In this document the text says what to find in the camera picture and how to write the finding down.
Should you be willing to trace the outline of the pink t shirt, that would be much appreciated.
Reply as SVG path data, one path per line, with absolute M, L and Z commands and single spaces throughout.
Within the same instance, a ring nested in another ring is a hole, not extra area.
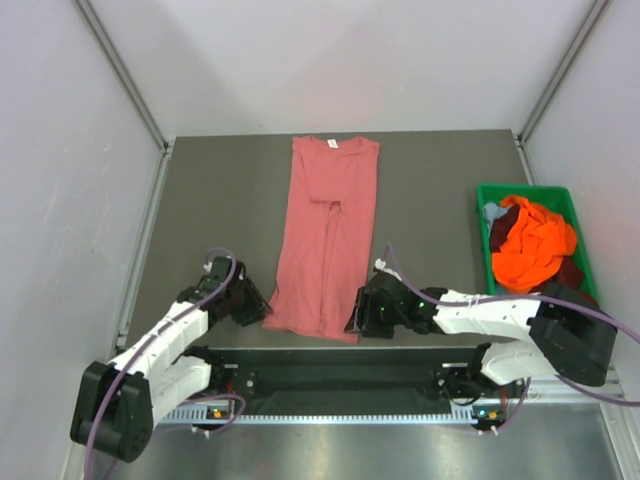
M 345 327 L 366 284 L 379 143 L 354 137 L 292 141 L 291 178 L 270 330 L 354 343 Z

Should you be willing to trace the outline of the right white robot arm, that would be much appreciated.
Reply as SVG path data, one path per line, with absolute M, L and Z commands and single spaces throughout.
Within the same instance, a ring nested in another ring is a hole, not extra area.
M 562 284 L 518 299 L 443 287 L 415 290 L 396 272 L 379 269 L 359 288 L 344 330 L 384 339 L 396 326 L 421 335 L 486 337 L 465 367 L 439 378 L 443 395 L 477 400 L 518 380 L 551 375 L 603 386 L 617 329 L 597 315 L 586 298 Z

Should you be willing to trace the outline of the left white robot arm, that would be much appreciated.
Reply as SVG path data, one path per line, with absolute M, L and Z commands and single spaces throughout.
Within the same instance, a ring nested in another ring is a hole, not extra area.
M 175 408 L 229 393 L 231 373 L 221 355 L 195 342 L 226 318 L 248 326 L 271 308 L 230 251 L 208 256 L 204 269 L 137 343 L 85 369 L 70 427 L 73 442 L 130 463 Z

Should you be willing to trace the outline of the light blue t shirt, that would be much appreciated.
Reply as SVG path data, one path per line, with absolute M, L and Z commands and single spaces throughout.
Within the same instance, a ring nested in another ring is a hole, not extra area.
M 482 214 L 489 230 L 492 229 L 495 220 L 503 217 L 509 208 L 502 207 L 495 202 L 487 202 L 482 207 Z

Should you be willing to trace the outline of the orange t shirt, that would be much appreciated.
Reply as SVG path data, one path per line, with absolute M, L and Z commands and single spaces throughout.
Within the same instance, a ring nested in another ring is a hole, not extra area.
M 562 215 L 523 196 L 508 195 L 500 206 L 515 221 L 491 254 L 492 272 L 508 292 L 525 294 L 558 273 L 575 253 L 577 234 Z

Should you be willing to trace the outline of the maroon t shirt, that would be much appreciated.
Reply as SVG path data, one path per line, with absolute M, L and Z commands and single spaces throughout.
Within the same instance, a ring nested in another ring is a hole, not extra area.
M 494 277 L 494 274 L 492 272 L 492 267 L 491 267 L 491 254 L 495 252 L 498 246 L 506 239 L 506 233 L 508 232 L 508 229 L 511 227 L 514 221 L 515 221 L 515 217 L 510 215 L 507 212 L 503 217 L 494 221 L 492 229 L 489 231 L 490 272 L 496 284 L 499 287 L 501 287 L 503 291 L 509 294 L 515 294 L 515 293 L 508 292 L 501 284 L 497 282 L 497 280 Z M 554 284 L 560 284 L 560 285 L 567 286 L 571 289 L 574 289 L 578 291 L 581 295 L 583 295 L 585 298 L 589 299 L 590 302 L 596 303 L 597 300 L 595 299 L 593 294 L 583 287 L 583 283 L 586 281 L 587 276 L 586 276 L 586 271 L 582 267 L 580 267 L 575 261 L 575 254 L 577 252 L 578 246 L 579 246 L 579 241 L 578 241 L 578 245 L 575 250 L 575 253 L 564 259 L 560 270 L 554 277 L 544 282 L 543 284 L 539 285 L 538 287 L 534 288 L 532 291 L 528 293 L 541 292 L 544 290 L 546 286 L 548 286 L 551 283 L 554 283 Z

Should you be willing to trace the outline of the green plastic bin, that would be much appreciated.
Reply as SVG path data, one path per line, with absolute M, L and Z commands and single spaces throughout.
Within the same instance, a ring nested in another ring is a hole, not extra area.
M 598 294 L 578 217 L 564 187 L 477 187 L 487 290 L 527 294 L 557 283 L 596 305 Z

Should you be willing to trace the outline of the aluminium front rail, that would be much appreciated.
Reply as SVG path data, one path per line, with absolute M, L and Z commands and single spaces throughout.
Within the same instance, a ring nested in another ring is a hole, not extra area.
M 82 374 L 77 405 L 86 407 L 93 415 L 100 406 L 107 407 L 129 392 L 144 408 L 163 416 L 179 406 L 213 399 L 213 393 L 204 392 L 208 388 L 207 380 L 213 376 L 211 366 L 202 360 L 191 359 L 169 367 L 161 375 L 160 382 L 153 386 L 140 372 L 120 371 L 112 365 L 94 362 Z M 631 408 L 639 406 L 637 400 L 624 399 L 621 388 L 609 381 L 599 390 L 589 390 L 574 381 L 554 375 L 520 379 L 513 386 L 516 388 L 516 396 L 521 399 L 528 398 L 530 393 L 547 396 L 554 388 L 567 387 L 604 403 Z

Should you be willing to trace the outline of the left aluminium frame post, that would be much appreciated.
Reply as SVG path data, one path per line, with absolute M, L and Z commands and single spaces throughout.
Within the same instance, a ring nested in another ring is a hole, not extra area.
M 107 31 L 92 2 L 88 0 L 71 0 L 70 3 L 86 25 L 91 37 L 98 45 L 99 50 L 114 73 L 120 87 L 139 116 L 154 144 L 161 152 L 166 152 L 169 148 L 169 141 L 161 132 L 161 129 L 149 109 L 142 92 L 138 88 L 136 81 L 120 55 L 111 35 Z

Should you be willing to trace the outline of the aluminium frame post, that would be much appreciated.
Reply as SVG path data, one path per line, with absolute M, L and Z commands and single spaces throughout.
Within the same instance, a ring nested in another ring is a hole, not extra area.
M 92 2 L 88 0 L 71 0 L 70 3 L 86 25 L 91 37 L 98 45 L 99 50 L 114 73 L 120 87 L 139 116 L 154 144 L 161 152 L 166 152 L 169 148 L 169 141 L 161 132 L 161 129 L 149 109 L 142 92 L 138 88 L 136 81 L 120 55 L 111 35 L 107 31 Z
M 563 85 L 571 68 L 579 58 L 591 35 L 600 23 L 601 18 L 605 15 L 611 4 L 611 0 L 596 0 L 590 3 L 587 13 L 584 15 L 584 18 L 580 21 L 576 32 L 571 37 L 568 47 L 562 54 L 559 63 L 555 67 L 541 95 L 534 104 L 534 107 L 524 122 L 521 131 L 515 137 L 516 144 L 521 150 L 525 148 L 528 140 L 535 132 L 552 100 Z

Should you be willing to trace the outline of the right aluminium frame post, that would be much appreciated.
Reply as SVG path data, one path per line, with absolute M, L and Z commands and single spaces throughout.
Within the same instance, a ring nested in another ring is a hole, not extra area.
M 568 47 L 562 54 L 559 63 L 555 67 L 541 95 L 534 104 L 534 107 L 524 122 L 521 131 L 515 137 L 516 144 L 521 150 L 525 148 L 528 140 L 535 132 L 552 100 L 563 85 L 571 68 L 579 58 L 591 35 L 600 23 L 601 18 L 605 15 L 611 4 L 611 0 L 596 0 L 590 3 L 587 13 L 584 15 L 584 18 L 580 21 L 576 32 L 571 37 Z

